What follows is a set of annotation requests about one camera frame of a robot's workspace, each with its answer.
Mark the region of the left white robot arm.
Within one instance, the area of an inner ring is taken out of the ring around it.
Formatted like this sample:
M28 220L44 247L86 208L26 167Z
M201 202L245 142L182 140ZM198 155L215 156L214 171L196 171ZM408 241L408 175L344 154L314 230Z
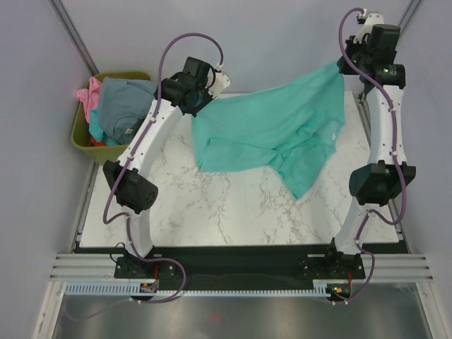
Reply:
M125 247L134 255L130 268L140 278L155 270L154 259L147 256L153 249L150 208L158 195L157 186L148 180L153 162L179 120L185 114L196 116L229 85L221 66L188 57L180 72L160 81L149 112L126 150L102 167L110 188L107 201L121 206L118 215L126 220Z

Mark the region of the teal t shirt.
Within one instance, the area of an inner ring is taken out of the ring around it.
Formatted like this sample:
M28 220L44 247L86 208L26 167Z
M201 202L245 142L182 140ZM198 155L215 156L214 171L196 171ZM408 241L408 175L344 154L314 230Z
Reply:
M215 99L192 120L196 164L204 172L268 166L299 199L336 151L344 99L334 63L280 87Z

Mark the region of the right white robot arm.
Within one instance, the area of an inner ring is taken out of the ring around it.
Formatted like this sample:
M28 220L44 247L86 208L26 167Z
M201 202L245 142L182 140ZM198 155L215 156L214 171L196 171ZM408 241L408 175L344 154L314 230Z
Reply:
M352 204L323 260L323 269L332 278L348 273L363 277L360 256L367 221L381 218L382 208L398 196L405 200L406 188L416 176L416 168L407 163L400 123L406 86L405 67L394 62L400 28L385 24L376 13L359 24L359 32L341 42L338 67L343 75L358 75L364 84L370 153L367 164L350 175Z

